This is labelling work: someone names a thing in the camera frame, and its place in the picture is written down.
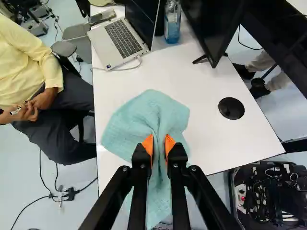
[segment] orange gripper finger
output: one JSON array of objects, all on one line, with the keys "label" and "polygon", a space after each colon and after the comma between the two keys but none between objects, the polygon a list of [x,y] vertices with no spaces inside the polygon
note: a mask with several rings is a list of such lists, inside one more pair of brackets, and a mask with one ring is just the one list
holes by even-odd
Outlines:
[{"label": "orange gripper finger", "polygon": [[145,140],[142,142],[143,147],[145,148],[146,152],[150,156],[150,162],[151,165],[153,165],[153,152],[154,152],[154,137],[153,135],[149,135],[148,137],[145,138]]},{"label": "orange gripper finger", "polygon": [[165,137],[165,160],[166,162],[167,162],[168,154],[175,144],[176,142],[174,141],[174,139],[172,139],[171,136],[167,134]]}]

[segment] gray floor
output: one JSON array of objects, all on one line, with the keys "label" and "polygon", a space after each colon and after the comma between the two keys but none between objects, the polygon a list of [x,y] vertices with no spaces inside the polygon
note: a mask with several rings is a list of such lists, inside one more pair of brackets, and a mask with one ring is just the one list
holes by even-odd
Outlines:
[{"label": "gray floor", "polygon": [[[59,23],[62,29],[68,26],[83,23],[86,20],[81,16],[74,0],[50,0],[48,6],[60,16]],[[53,19],[46,20],[50,26],[48,35],[41,37],[45,44],[51,46],[55,42],[56,30]],[[258,47],[253,38],[241,30],[240,40],[249,46]],[[229,58],[236,63],[245,63],[253,59],[259,51],[246,49],[237,42],[235,34],[228,50]],[[79,64],[72,61],[76,69]],[[81,63],[83,78],[92,84],[91,65]],[[302,137],[306,135],[307,101],[292,84],[289,87],[271,93],[269,96],[257,100],[268,121],[282,140]],[[94,141],[94,121],[87,119],[85,138]],[[31,201],[47,195],[47,190],[39,178],[39,149],[31,144],[26,136],[14,130],[10,125],[0,128],[0,229],[10,229],[19,211]],[[293,161],[307,165],[307,155],[292,153],[275,157],[274,160]],[[53,188],[55,180],[55,164],[44,155],[42,158],[43,177],[48,187]],[[60,166],[58,184],[65,188],[73,186],[82,188],[97,176],[95,159],[73,166]],[[229,207],[226,173],[209,176],[209,180],[217,193]],[[76,196],[73,202],[66,202],[63,208],[51,200],[42,200],[27,209],[20,217],[14,230],[38,228],[41,230],[76,230],[95,200],[98,198],[97,183]],[[206,229],[200,216],[193,217],[195,229]]]}]

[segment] teal towel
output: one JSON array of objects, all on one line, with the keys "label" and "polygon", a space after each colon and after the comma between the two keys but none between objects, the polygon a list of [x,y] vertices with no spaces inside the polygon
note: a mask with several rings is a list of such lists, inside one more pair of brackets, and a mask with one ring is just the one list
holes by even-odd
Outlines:
[{"label": "teal towel", "polygon": [[[187,128],[189,109],[169,96],[146,90],[119,108],[111,117],[102,136],[102,145],[110,152],[131,162],[138,143],[153,135],[154,160],[147,195],[147,229],[151,229],[171,213],[170,181],[165,165],[165,136],[181,142],[188,153],[182,135]],[[125,200],[130,208],[132,191]]]}]

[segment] laptop keyboard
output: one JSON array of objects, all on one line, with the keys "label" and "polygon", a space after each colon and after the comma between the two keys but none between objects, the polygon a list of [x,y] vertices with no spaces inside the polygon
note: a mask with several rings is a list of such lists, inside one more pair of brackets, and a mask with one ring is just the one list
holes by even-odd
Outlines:
[{"label": "laptop keyboard", "polygon": [[123,58],[142,50],[142,47],[122,20],[105,26],[105,29]]}]

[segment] water bottle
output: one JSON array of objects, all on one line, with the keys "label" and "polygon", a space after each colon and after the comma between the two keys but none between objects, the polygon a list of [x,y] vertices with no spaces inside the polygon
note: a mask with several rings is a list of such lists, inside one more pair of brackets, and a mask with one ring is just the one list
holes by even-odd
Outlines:
[{"label": "water bottle", "polygon": [[168,43],[177,43],[180,37],[181,5],[179,0],[167,0],[165,5],[164,36]]}]

